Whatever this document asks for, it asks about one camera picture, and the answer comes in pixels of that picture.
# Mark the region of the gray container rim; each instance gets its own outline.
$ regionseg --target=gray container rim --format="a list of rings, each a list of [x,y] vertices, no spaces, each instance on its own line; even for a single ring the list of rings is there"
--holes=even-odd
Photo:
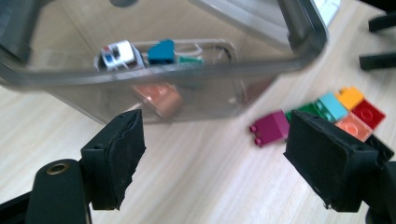
[[[289,29],[293,54],[279,59],[248,63],[196,66],[169,64],[134,71],[115,72],[20,72],[0,62],[0,85],[15,91],[38,91],[53,87],[105,84],[129,81],[134,84],[190,78],[265,76],[301,70],[323,51],[328,33],[311,0],[278,0]]]

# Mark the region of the light wood surface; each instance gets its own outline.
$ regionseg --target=light wood surface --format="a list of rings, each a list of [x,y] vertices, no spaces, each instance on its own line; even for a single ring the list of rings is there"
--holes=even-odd
[[[248,126],[260,116],[311,102],[354,85],[387,114],[375,130],[396,148],[396,72],[366,73],[358,56],[395,49],[393,31],[372,35],[380,12],[343,1],[330,42],[314,64],[279,78],[244,114],[232,119],[145,126],[147,152],[120,211],[92,211],[94,223],[364,223],[326,210],[283,156],[285,144],[258,149]],[[35,172],[79,150],[103,125],[44,92],[0,88],[0,203],[31,190]]]

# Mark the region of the transparent plastic bin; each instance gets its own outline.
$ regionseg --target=transparent plastic bin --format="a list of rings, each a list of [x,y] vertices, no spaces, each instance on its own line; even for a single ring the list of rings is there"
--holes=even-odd
[[[114,2],[121,0],[21,2],[29,17],[10,20],[24,38],[0,40],[0,84],[46,91],[103,123],[137,108],[145,122],[224,118],[243,112],[279,74],[308,66],[327,41],[309,0]],[[149,49],[165,39],[175,43],[175,61],[204,63],[150,65]],[[101,48],[121,40],[145,67],[96,69]]]

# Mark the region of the pile of blocks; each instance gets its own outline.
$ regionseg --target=pile of blocks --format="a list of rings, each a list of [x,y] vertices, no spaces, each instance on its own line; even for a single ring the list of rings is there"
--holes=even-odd
[[[386,116],[355,87],[344,87],[337,93],[328,92],[315,102],[295,110],[324,118],[362,142],[372,135]],[[284,114],[278,110],[256,120],[250,126],[250,131],[255,134],[255,144],[263,147],[287,139],[290,117],[291,111]]]

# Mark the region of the tabletop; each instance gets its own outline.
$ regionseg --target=tabletop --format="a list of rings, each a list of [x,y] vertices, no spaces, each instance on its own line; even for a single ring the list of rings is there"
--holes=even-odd
[[[286,145],[257,148],[248,127],[271,111],[355,86],[387,114],[375,135],[396,148],[396,72],[359,67],[359,55],[394,49],[392,30],[368,32],[367,21],[380,14],[343,1],[318,59],[282,75],[236,118],[145,125],[147,151],[120,211],[92,211],[93,222],[364,223],[366,204],[358,213],[327,210],[284,157]],[[0,203],[31,190],[45,164],[79,160],[103,127],[44,92],[0,88]]]

